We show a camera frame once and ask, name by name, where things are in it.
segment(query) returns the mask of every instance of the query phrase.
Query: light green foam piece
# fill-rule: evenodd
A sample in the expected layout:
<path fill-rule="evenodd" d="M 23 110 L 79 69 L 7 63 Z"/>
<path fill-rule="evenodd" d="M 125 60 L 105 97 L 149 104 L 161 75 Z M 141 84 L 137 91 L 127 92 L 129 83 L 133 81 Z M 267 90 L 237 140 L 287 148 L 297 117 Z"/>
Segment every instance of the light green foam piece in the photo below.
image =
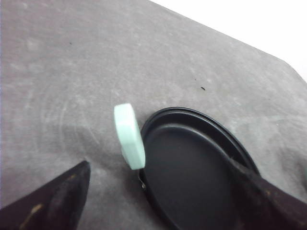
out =
<path fill-rule="evenodd" d="M 133 170 L 144 168 L 144 145 L 131 104 L 116 105 L 114 107 L 114 120 L 125 161 Z"/>

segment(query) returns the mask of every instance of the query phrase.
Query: white background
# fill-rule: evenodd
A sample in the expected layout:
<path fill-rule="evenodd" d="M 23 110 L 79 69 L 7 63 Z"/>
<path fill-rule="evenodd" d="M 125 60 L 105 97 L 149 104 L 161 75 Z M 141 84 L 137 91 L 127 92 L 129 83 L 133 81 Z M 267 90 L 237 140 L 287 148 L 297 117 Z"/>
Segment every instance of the white background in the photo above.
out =
<path fill-rule="evenodd" d="M 289 63 L 307 82 L 307 0 L 152 0 Z"/>

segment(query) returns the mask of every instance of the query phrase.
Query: gray cloth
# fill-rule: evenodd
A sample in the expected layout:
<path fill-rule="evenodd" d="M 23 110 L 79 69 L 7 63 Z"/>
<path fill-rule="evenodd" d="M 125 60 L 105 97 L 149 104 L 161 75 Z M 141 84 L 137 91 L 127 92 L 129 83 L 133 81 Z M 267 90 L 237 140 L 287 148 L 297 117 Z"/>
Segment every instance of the gray cloth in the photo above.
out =
<path fill-rule="evenodd" d="M 2 206 L 87 159 L 79 229 L 165 229 L 120 153 L 125 102 L 140 126 L 169 106 L 213 117 L 307 201 L 307 85 L 284 61 L 143 0 L 6 0 L 1 23 Z"/>

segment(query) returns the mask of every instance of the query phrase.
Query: gray felt surface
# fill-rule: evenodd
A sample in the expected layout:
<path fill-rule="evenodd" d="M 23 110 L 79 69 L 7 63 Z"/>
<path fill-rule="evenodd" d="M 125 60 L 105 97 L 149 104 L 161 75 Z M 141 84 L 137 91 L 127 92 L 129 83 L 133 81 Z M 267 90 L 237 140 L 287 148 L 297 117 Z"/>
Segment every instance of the gray felt surface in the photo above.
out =
<path fill-rule="evenodd" d="M 1 4 L 2 206 L 85 158 L 79 229 L 165 229 L 120 154 L 124 102 L 140 126 L 169 106 L 213 117 L 307 201 L 307 85 L 284 61 L 149 1 Z"/>

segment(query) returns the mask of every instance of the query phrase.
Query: white wall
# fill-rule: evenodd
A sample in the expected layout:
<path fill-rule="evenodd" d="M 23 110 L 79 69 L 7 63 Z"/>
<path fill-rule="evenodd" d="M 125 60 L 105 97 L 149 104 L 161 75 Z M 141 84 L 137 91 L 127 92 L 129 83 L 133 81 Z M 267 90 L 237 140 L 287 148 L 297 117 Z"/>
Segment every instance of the white wall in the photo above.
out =
<path fill-rule="evenodd" d="M 307 0 L 152 0 L 288 62 L 307 82 Z"/>

